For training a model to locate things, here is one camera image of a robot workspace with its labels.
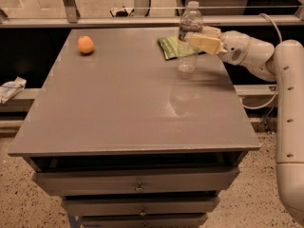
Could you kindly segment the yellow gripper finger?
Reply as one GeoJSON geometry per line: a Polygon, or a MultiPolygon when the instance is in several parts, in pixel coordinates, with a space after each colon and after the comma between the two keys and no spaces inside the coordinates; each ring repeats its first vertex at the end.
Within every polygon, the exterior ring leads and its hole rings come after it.
{"type": "Polygon", "coordinates": [[[219,38],[208,37],[203,33],[189,32],[185,36],[185,42],[194,48],[198,48],[208,54],[217,55],[226,52],[223,42],[219,38]]]}
{"type": "Polygon", "coordinates": [[[202,33],[208,37],[219,38],[221,36],[221,29],[215,27],[204,26],[202,33]]]}

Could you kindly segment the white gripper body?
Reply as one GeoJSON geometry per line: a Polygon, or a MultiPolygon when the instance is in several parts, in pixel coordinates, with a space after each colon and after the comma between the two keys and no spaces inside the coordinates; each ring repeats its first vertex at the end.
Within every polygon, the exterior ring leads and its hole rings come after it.
{"type": "Polygon", "coordinates": [[[242,65],[251,43],[250,36],[231,30],[224,32],[220,40],[223,43],[223,51],[218,55],[220,60],[234,66],[242,65]]]}

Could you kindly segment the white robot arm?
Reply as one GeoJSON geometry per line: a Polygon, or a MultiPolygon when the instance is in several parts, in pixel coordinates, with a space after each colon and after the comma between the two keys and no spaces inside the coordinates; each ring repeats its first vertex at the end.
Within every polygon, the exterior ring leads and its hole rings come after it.
{"type": "Polygon", "coordinates": [[[293,219],[304,226],[304,47],[296,40],[277,46],[238,31],[206,27],[188,32],[192,47],[258,78],[276,82],[276,182],[280,200],[293,219]]]}

